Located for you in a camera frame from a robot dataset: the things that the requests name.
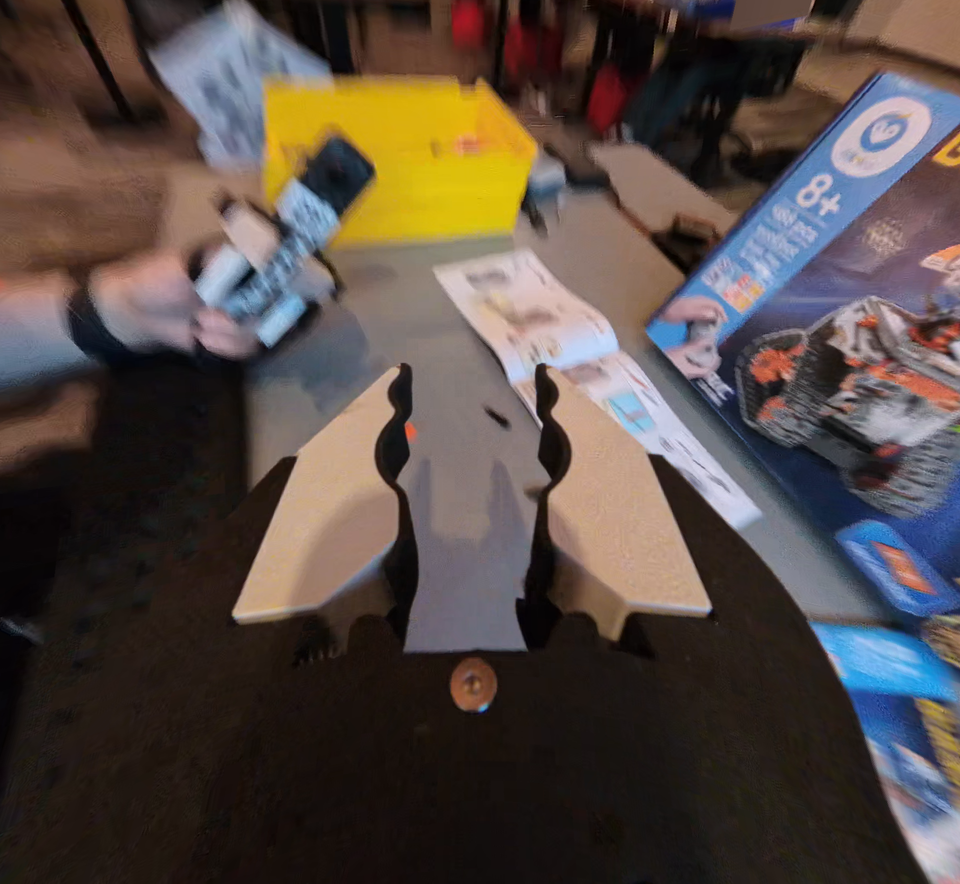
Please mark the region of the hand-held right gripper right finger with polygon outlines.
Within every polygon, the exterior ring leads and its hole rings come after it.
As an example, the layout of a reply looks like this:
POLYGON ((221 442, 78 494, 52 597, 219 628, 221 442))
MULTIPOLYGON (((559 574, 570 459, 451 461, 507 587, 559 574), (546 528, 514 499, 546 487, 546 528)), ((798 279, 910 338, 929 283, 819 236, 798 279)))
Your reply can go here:
POLYGON ((564 616, 630 640, 635 615, 707 618, 712 601, 643 446, 558 369, 534 373, 536 499, 523 581, 523 640, 547 642, 564 616))

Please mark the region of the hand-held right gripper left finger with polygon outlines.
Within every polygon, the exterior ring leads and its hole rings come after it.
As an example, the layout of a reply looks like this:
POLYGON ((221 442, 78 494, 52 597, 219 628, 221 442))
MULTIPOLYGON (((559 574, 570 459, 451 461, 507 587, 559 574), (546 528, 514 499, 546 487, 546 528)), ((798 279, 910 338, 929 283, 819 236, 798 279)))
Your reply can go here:
POLYGON ((389 369, 297 452, 232 616, 238 625, 360 617, 406 626, 418 551, 400 476, 413 372, 389 369))

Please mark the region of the person's left forearm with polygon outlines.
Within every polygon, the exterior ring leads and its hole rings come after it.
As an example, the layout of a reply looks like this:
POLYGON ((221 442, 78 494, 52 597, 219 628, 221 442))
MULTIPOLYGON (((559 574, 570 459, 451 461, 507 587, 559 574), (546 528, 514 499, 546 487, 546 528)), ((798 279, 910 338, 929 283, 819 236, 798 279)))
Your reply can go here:
POLYGON ((63 272, 7 279, 1 289, 3 392, 93 370, 73 341, 67 306, 77 284, 63 272))

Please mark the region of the grey desk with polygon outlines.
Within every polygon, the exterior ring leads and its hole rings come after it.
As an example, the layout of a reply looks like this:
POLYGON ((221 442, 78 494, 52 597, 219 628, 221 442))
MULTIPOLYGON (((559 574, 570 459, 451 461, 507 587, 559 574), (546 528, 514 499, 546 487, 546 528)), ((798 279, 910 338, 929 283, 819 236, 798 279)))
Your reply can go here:
POLYGON ((247 482, 293 455, 385 370, 414 375, 412 456, 402 476, 420 577, 408 650, 519 650, 515 600, 545 479, 539 432, 498 360, 441 290, 434 266, 530 248, 606 316, 678 419, 761 509, 744 539, 815 621, 894 626, 893 611, 815 530, 742 442, 659 353, 648 317, 683 278, 606 198, 577 195, 546 237, 522 219, 511 240, 373 248, 331 255, 345 284, 310 329, 246 372, 247 482), (510 419, 501 430, 487 405, 510 419))

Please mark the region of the person's left hand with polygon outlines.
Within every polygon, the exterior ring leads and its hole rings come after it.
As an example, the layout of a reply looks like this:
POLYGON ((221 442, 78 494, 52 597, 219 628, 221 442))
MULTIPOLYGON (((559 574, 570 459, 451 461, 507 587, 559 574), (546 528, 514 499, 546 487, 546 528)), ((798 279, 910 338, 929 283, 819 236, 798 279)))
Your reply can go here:
POLYGON ((190 261, 186 253, 157 249, 95 267, 87 287, 107 331, 136 352, 205 350, 228 361, 255 357, 261 349, 256 327, 204 304, 189 274, 190 261))

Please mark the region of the yellow plastic bin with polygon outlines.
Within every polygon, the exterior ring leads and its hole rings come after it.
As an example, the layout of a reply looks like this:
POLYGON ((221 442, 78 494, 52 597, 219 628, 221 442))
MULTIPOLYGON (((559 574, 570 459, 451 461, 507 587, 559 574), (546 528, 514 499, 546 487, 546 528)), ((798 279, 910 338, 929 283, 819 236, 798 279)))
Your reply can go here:
POLYGON ((263 119, 270 205, 331 136, 373 165, 373 182, 332 241, 341 250, 510 237, 538 155, 486 82, 454 77, 274 77, 265 84, 263 119))

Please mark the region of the white patterned board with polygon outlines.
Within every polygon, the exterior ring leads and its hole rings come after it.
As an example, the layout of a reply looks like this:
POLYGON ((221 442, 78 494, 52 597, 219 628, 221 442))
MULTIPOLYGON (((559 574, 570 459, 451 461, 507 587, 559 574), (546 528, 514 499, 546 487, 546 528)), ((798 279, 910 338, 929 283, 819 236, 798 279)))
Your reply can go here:
POLYGON ((274 79, 330 84, 330 64, 268 23, 247 0, 219 7, 149 50, 159 80, 198 127, 220 170, 257 170, 265 145, 264 89, 274 79))

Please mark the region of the instruction booklet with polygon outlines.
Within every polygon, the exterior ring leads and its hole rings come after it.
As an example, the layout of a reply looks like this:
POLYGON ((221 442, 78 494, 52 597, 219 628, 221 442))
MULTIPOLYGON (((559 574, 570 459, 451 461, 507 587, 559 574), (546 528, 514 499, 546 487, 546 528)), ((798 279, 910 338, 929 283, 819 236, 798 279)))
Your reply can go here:
POLYGON ((756 503, 620 350, 606 317, 565 288, 531 250, 435 266, 433 273, 534 419, 534 372, 550 365, 649 454, 665 458, 735 530, 761 519, 756 503))

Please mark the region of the blue toy set box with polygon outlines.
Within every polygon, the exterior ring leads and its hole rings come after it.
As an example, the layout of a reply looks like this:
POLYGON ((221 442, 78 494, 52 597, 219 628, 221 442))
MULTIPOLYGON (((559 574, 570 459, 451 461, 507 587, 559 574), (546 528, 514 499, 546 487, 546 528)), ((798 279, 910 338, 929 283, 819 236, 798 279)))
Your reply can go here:
POLYGON ((878 74, 646 334, 882 598, 959 605, 959 98, 878 74))

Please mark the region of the small blue printed box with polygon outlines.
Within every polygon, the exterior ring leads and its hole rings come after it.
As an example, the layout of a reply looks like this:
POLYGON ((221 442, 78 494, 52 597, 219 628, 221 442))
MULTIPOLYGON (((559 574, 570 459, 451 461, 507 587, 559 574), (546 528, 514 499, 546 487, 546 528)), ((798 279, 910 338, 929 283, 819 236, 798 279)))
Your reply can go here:
POLYGON ((851 699, 889 807, 925 876, 959 881, 958 682, 922 640, 811 625, 851 699))

